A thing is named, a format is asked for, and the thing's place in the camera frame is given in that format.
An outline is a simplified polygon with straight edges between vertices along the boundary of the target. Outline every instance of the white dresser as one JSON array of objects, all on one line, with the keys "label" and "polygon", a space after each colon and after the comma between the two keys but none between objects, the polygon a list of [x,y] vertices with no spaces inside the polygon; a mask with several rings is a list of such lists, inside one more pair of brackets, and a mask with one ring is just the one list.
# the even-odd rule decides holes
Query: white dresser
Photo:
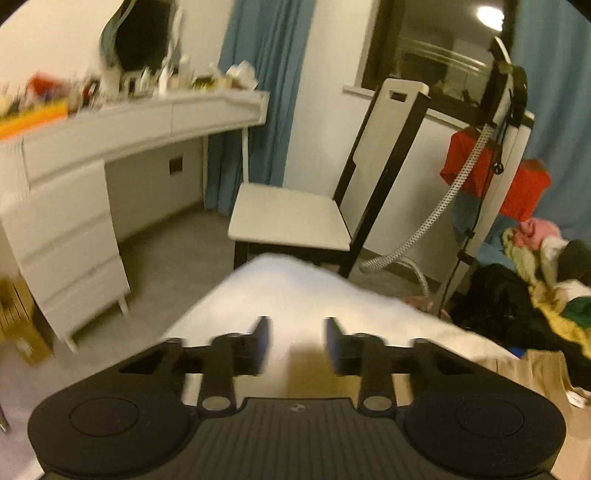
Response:
[{"label": "white dresser", "polygon": [[113,231],[105,163],[211,133],[261,125],[266,92],[182,92],[0,142],[0,220],[22,276],[57,337],[119,302],[129,284]]}]

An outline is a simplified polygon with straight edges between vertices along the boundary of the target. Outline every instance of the chair seat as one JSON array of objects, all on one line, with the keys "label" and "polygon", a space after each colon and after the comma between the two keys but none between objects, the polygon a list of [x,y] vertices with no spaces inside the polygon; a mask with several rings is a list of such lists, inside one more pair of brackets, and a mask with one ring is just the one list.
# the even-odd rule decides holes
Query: chair seat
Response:
[{"label": "chair seat", "polygon": [[351,242],[333,199],[258,183],[240,185],[228,237],[236,242],[345,252]]}]

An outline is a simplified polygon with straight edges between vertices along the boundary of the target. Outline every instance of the grey carpet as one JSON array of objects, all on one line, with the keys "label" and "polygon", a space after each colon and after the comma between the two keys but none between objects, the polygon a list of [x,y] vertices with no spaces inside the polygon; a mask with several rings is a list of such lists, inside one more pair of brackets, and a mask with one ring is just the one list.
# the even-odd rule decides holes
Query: grey carpet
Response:
[{"label": "grey carpet", "polygon": [[[12,433],[0,434],[0,480],[12,480],[33,458],[27,420],[46,396],[155,344],[160,336],[231,271],[228,219],[198,209],[120,245],[131,286],[131,318],[113,306],[74,336],[77,355],[54,345],[55,355],[31,368],[0,345],[0,402]],[[417,286],[388,272],[361,275],[357,285],[388,296],[417,294]]]}]

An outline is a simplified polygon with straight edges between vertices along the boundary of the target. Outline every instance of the window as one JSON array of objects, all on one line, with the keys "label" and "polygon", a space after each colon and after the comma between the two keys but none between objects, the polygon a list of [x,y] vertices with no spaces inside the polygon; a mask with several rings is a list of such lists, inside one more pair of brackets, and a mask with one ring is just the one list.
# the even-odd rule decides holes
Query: window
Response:
[{"label": "window", "polygon": [[[388,76],[419,80],[431,89],[431,109],[478,123],[493,60],[488,48],[498,35],[510,51],[518,0],[376,1],[362,87],[375,90]],[[479,15],[480,7],[489,10]]]}]

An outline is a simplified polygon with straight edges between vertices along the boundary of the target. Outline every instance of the black circular pad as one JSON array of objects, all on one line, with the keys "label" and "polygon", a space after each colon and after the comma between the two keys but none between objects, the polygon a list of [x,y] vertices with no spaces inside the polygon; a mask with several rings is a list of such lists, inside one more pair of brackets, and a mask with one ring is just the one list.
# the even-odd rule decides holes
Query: black circular pad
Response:
[{"label": "black circular pad", "polygon": [[534,472],[558,453],[566,435],[560,411],[530,392],[428,391],[414,400],[404,430],[434,463],[488,478]]},{"label": "black circular pad", "polygon": [[126,432],[138,421],[139,410],[123,398],[93,398],[72,411],[70,421],[83,435],[111,437]]},{"label": "black circular pad", "polygon": [[33,411],[29,439],[45,470],[123,478],[162,464],[186,441],[189,411],[173,393],[103,395],[66,389]]}]

